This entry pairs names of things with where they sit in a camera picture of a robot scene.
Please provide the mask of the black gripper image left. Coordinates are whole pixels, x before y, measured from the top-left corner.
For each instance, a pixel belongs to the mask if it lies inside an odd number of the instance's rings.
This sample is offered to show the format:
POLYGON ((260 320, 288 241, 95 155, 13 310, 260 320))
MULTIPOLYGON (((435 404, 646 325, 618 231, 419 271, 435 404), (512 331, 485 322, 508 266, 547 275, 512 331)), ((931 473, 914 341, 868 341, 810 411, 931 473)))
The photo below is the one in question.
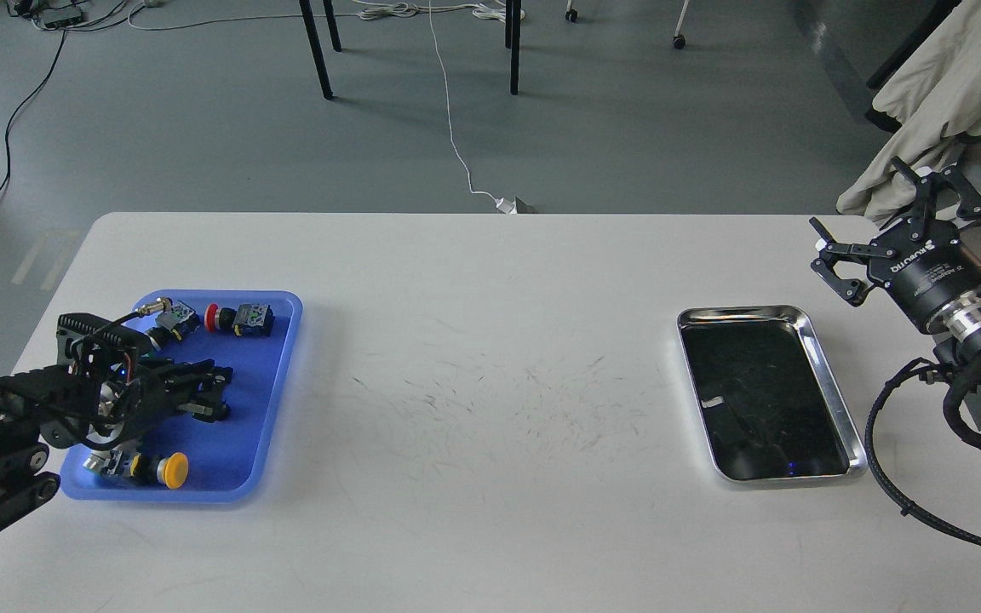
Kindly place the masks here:
POLYGON ((95 442, 139 438, 174 412, 206 423, 226 421, 232 410, 221 394, 233 376, 231 366, 214 361, 174 364, 171 358, 145 358, 132 381, 113 379, 101 385, 98 415, 109 416, 112 423, 97 424, 95 442), (198 393, 176 397, 174 391, 198 393))

